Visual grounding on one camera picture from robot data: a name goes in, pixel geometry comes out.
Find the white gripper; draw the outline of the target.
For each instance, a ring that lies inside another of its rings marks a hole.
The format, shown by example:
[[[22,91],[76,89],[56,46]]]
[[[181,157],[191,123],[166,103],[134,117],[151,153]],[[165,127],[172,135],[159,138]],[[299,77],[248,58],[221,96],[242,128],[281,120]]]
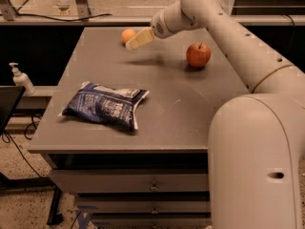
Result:
[[[127,43],[129,51],[153,42],[154,36],[165,39],[181,31],[190,31],[197,28],[197,24],[188,18],[176,2],[164,10],[157,12],[151,20],[151,28],[147,27],[139,31]]]

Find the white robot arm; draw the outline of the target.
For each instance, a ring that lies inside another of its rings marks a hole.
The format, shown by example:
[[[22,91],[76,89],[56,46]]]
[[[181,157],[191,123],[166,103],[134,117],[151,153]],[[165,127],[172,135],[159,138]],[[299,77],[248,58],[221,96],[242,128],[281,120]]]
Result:
[[[305,154],[305,75],[236,22],[217,0],[179,0],[126,46],[204,28],[248,94],[225,103],[208,137],[213,229],[303,229],[299,160]]]

